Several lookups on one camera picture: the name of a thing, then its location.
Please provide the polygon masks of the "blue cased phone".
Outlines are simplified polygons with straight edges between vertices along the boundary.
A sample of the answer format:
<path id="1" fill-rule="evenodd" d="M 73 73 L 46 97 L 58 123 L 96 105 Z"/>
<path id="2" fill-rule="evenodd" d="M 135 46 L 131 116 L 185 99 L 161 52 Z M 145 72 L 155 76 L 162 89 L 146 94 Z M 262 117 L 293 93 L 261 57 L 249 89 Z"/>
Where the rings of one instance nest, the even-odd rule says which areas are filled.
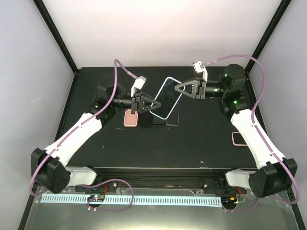
<path id="1" fill-rule="evenodd" d="M 181 83 L 175 78 L 167 77 L 154 99 L 160 103 L 160 107 L 151 110 L 150 113 L 160 119 L 167 120 L 182 96 L 182 93 L 175 90 L 175 87 Z"/>

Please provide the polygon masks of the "black phone case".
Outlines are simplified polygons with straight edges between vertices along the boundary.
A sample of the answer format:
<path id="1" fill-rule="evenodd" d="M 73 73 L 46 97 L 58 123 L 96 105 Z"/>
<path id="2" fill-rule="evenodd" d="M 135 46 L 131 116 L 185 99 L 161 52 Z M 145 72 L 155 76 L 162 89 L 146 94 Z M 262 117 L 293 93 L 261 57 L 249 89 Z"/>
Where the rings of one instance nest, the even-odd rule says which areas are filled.
<path id="1" fill-rule="evenodd" d="M 153 126 L 164 126 L 165 120 L 153 115 Z"/>

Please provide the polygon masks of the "pink phone case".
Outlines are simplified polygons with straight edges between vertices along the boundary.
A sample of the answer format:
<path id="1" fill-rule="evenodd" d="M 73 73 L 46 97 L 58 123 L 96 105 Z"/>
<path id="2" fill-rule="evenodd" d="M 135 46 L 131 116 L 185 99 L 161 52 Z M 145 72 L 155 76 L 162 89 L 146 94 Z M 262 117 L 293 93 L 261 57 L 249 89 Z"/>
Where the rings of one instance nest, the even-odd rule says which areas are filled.
<path id="1" fill-rule="evenodd" d="M 125 127 L 136 127 L 138 124 L 138 112 L 132 113 L 131 109 L 127 109 L 124 114 L 123 125 Z"/>

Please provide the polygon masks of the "pink cased phone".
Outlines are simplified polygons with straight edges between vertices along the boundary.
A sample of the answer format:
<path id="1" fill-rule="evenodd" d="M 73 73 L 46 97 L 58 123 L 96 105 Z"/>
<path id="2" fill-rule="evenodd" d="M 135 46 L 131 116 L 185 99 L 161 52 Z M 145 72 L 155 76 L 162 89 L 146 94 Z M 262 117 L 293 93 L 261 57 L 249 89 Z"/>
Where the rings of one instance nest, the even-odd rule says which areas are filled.
<path id="1" fill-rule="evenodd" d="M 177 103 L 172 110 L 170 116 L 166 120 L 168 126 L 178 126 L 179 125 L 179 103 Z"/>
<path id="2" fill-rule="evenodd" d="M 242 135 L 239 132 L 233 132 L 231 134 L 232 143 L 234 146 L 247 147 L 248 145 L 244 141 Z"/>

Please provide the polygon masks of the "black phone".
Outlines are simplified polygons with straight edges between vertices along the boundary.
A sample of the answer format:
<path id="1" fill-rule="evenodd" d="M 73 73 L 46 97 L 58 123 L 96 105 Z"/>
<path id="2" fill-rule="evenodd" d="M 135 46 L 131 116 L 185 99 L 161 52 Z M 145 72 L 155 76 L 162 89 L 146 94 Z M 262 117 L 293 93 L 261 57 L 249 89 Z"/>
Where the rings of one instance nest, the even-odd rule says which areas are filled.
<path id="1" fill-rule="evenodd" d="M 153 125 L 153 115 L 150 112 L 139 114 L 138 126 L 151 127 Z"/>

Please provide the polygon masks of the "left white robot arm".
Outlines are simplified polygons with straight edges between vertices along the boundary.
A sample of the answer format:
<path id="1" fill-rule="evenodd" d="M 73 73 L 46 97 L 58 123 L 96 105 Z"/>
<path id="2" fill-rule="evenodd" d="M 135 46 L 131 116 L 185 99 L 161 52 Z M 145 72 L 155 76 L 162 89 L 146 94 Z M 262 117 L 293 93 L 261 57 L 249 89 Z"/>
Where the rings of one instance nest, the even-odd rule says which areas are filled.
<path id="1" fill-rule="evenodd" d="M 146 113 L 159 108 L 160 103 L 141 92 L 146 78 L 137 77 L 130 93 L 118 83 L 117 76 L 105 75 L 97 86 L 93 102 L 81 118 L 62 137 L 44 149 L 35 149 L 31 154 L 30 194 L 35 195 L 34 183 L 54 194 L 66 187 L 84 186 L 98 191 L 103 179 L 93 167 L 69 167 L 76 151 L 96 132 L 106 126 L 116 111 L 130 109 L 131 114 Z"/>

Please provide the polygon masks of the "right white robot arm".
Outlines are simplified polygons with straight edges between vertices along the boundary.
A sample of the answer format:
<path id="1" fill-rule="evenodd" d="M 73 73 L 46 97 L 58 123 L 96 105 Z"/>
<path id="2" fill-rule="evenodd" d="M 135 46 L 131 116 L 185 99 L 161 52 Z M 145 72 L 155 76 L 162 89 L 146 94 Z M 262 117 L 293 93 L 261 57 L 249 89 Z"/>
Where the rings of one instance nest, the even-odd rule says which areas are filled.
<path id="1" fill-rule="evenodd" d="M 242 94 L 245 85 L 244 68 L 238 64 L 228 65 L 219 81 L 208 80 L 207 69 L 201 61 L 193 63 L 202 77 L 193 78 L 175 86 L 175 91 L 196 100 L 207 97 L 219 98 L 222 113 L 238 130 L 255 160 L 256 171 L 235 169 L 219 179 L 218 187 L 230 193 L 235 187 L 251 190 L 258 198 L 298 188 L 295 181 L 297 163 L 286 158 L 272 143 L 261 127 L 254 111 L 248 108 Z"/>

